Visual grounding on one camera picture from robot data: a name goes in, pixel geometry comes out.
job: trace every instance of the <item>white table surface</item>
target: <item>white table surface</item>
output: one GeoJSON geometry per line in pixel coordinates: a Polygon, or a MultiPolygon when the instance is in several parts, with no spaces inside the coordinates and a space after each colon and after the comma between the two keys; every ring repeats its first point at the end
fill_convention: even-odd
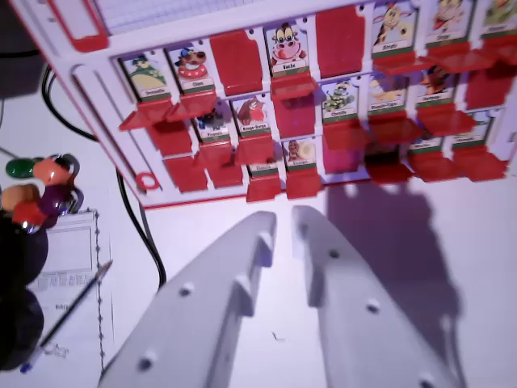
{"type": "MultiPolygon", "coordinates": [[[[58,82],[53,99],[64,116],[84,128],[58,82]]],[[[53,118],[39,92],[5,101],[0,146],[31,157],[68,152],[81,162],[76,183],[86,204],[109,217],[114,266],[107,281],[113,288],[118,349],[152,299],[158,274],[126,215],[114,167],[99,145],[53,118]]],[[[0,166],[7,160],[0,154],[0,166]]],[[[11,183],[2,168],[0,184],[11,183]]],[[[293,205],[311,205],[339,225],[430,344],[448,349],[447,354],[456,349],[469,387],[515,388],[516,198],[513,176],[486,183],[412,179],[405,188],[352,184],[306,200],[288,201],[285,195],[251,205],[244,199],[219,200],[150,210],[147,216],[171,278],[247,215],[276,213],[274,262],[263,270],[256,315],[242,324],[233,388],[326,386],[317,311],[307,306],[303,265],[292,257],[293,205]],[[443,346],[444,337],[451,338],[443,334],[451,326],[447,316],[456,321],[457,333],[443,346]],[[272,332],[284,341],[276,341],[272,332]]]]}

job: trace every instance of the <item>pencil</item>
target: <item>pencil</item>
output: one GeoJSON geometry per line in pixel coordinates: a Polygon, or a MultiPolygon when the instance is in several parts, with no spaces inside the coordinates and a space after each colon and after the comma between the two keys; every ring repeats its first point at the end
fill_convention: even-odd
{"type": "Polygon", "coordinates": [[[41,356],[41,353],[44,352],[45,346],[47,346],[47,344],[52,340],[56,333],[63,327],[68,317],[78,308],[78,306],[85,299],[88,293],[95,287],[97,282],[103,279],[104,275],[106,275],[107,270],[110,269],[111,263],[113,262],[108,261],[101,268],[99,268],[97,273],[95,273],[95,276],[88,282],[88,284],[85,285],[84,289],[81,290],[79,295],[77,295],[74,301],[70,304],[68,310],[66,310],[65,313],[63,313],[63,315],[57,320],[57,322],[50,329],[47,335],[41,340],[38,347],[29,356],[28,360],[22,364],[19,370],[21,373],[27,373],[34,367],[34,364],[36,363],[37,359],[41,356]]]}

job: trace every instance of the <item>paper sheet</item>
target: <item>paper sheet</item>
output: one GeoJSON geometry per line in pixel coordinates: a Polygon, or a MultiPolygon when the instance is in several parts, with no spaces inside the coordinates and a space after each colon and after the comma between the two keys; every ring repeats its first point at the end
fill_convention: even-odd
{"type": "MultiPolygon", "coordinates": [[[[101,233],[99,219],[96,211],[87,210],[60,217],[47,230],[47,261],[28,287],[44,314],[42,337],[94,276],[98,265],[110,259],[107,232],[101,233]]],[[[112,343],[111,291],[104,282],[69,317],[33,370],[26,375],[17,369],[2,373],[0,386],[95,387],[112,343]]]]}

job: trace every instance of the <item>purple bead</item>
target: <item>purple bead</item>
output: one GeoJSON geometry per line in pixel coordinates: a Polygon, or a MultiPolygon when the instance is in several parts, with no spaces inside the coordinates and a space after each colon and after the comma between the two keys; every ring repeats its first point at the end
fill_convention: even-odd
{"type": "Polygon", "coordinates": [[[64,203],[71,199],[69,186],[54,184],[45,187],[45,193],[38,200],[38,207],[48,216],[58,216],[63,212],[64,203]]]}

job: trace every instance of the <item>green bead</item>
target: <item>green bead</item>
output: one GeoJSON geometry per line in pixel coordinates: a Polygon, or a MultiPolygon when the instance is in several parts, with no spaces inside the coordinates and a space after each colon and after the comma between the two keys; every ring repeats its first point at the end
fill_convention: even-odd
{"type": "Polygon", "coordinates": [[[6,164],[6,173],[12,178],[32,178],[32,169],[39,158],[12,159],[6,164]]]}

